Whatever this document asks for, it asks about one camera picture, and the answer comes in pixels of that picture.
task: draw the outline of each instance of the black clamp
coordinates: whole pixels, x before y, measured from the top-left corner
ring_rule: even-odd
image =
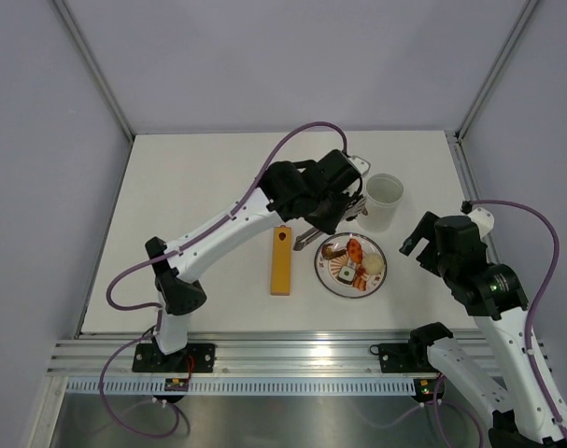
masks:
[[[449,329],[436,322],[410,332],[407,343],[379,343],[370,346],[371,355],[378,357],[383,373],[436,373],[426,349],[435,341],[453,338]]]

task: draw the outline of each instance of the white wall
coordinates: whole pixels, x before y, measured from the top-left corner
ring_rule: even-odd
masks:
[[[45,0],[0,0],[0,447],[72,336],[128,147]]]
[[[455,129],[524,0],[68,0],[136,133]]]
[[[542,4],[464,148],[482,196],[536,207],[560,235],[537,329],[567,397],[567,0]],[[523,212],[493,210],[500,256],[532,298],[550,261],[548,232]]]

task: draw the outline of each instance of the food on plate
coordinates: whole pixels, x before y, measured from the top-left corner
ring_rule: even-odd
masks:
[[[322,250],[320,250],[320,253],[322,254],[322,257],[324,259],[337,259],[339,257],[342,257],[346,254],[347,249],[346,248],[342,248],[339,250],[332,250],[331,247],[333,245],[324,245],[322,247]]]
[[[354,278],[352,286],[359,289],[360,291],[365,291],[366,290],[366,280],[364,280],[362,277],[359,277],[358,275],[356,275],[356,278]]]
[[[345,283],[346,285],[351,285],[354,281],[354,277],[356,276],[356,270],[350,268],[349,266],[342,266],[337,278],[341,283]]]
[[[358,243],[358,240],[349,238],[347,242],[347,254],[354,263],[361,264],[363,252],[361,251],[361,245]]]
[[[377,275],[383,272],[385,261],[378,254],[366,254],[362,257],[361,266],[368,275]]]

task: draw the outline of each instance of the white robotic arm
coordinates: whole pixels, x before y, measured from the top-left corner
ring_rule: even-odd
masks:
[[[553,418],[534,376],[524,342],[528,300],[515,273],[486,260],[480,242],[492,230],[492,214],[483,208],[467,217],[439,218],[428,212],[405,241],[409,255],[421,238],[429,244],[417,257],[421,266],[441,276],[484,334],[502,373],[500,387],[464,352],[442,324],[412,332],[410,352],[420,363],[443,373],[484,419],[493,448],[567,446],[565,404],[534,335],[532,350],[540,375],[556,402],[562,422]]]
[[[355,205],[363,204],[361,191],[353,191],[353,186],[356,181],[361,184],[369,169],[367,161],[338,150],[318,162],[275,162],[234,215],[231,210],[238,201],[176,240],[166,243],[155,237],[148,241],[146,248],[151,258],[176,252],[153,265],[159,301],[165,310],[156,337],[159,349],[169,355],[188,343],[191,312],[206,300],[199,279],[215,261],[255,235],[293,218],[301,217],[319,231],[334,233],[337,224],[349,218],[348,209],[353,217],[360,213]],[[210,237],[180,250],[221,221],[224,223]]]

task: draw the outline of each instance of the metal frame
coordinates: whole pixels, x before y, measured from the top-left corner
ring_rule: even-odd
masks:
[[[541,5],[543,0],[527,0],[524,7],[519,12],[516,22],[512,26],[509,35],[503,42],[499,54],[490,66],[490,70],[485,76],[485,79],[476,94],[476,97],[472,101],[472,105],[468,109],[466,116],[461,121],[460,127],[456,131],[456,137],[461,145],[463,137],[468,133],[472,127],[472,123],[480,112],[480,109],[484,106],[493,87],[497,84],[497,81],[501,77],[501,73],[505,67],[509,64],[511,57],[513,55],[514,49],[517,44],[521,41],[524,36],[525,31],[528,29],[528,25],[531,23],[534,14],[538,11],[538,7]]]
[[[135,140],[135,132],[121,109],[117,98],[106,81],[96,61],[90,45],[78,25],[67,0],[49,0],[64,29],[75,45],[92,82],[97,87],[115,121],[130,143],[130,150]],[[462,140],[471,128],[478,112],[489,98],[504,68],[508,65],[517,43],[524,36],[533,15],[542,0],[528,0],[522,8],[516,23],[512,27],[492,67],[487,73],[472,105],[456,132],[447,133],[447,143],[458,171],[461,186],[468,199],[477,199],[478,187],[471,165],[463,150]],[[120,186],[125,176],[126,167],[121,174],[120,185],[116,191],[113,212],[119,197]],[[490,238],[489,257],[497,261],[497,251]],[[91,279],[93,280],[100,264],[99,254]],[[83,322],[86,308],[78,326]],[[489,346],[478,331],[455,331],[461,348],[489,375],[498,377],[500,372]],[[46,389],[41,400],[35,426],[28,443],[30,447],[50,445],[52,434],[63,403],[69,377],[98,377],[106,359],[122,345],[122,341],[132,340],[139,335],[133,334],[94,334],[81,335],[80,339],[59,341],[52,355]],[[408,338],[403,331],[367,331],[367,332],[272,332],[272,333],[193,333],[194,342],[211,341],[218,347],[215,360],[215,372],[210,375],[198,375],[204,379],[222,381],[225,378],[257,379],[302,378],[312,382],[318,379],[369,379],[384,378],[380,373],[378,361],[368,354],[372,343],[404,342]],[[139,375],[131,371],[134,349],[123,351],[111,365],[108,374],[112,381],[135,378],[137,381],[156,382],[157,375]]]
[[[113,115],[115,121],[117,121],[117,124],[123,132],[123,135],[125,135],[125,138],[127,138],[127,141],[130,145],[132,145],[135,139],[134,131],[132,130],[127,117],[123,113],[113,90],[111,90],[108,82],[106,82],[103,71],[96,61],[86,37],[81,32],[81,28],[78,25],[78,21],[76,20],[71,7],[67,4],[66,0],[50,0],[50,5],[59,17],[59,20],[64,26],[65,32],[69,36],[70,40],[75,44],[76,52],[84,62],[94,86],[96,86],[105,100],[108,110]]]

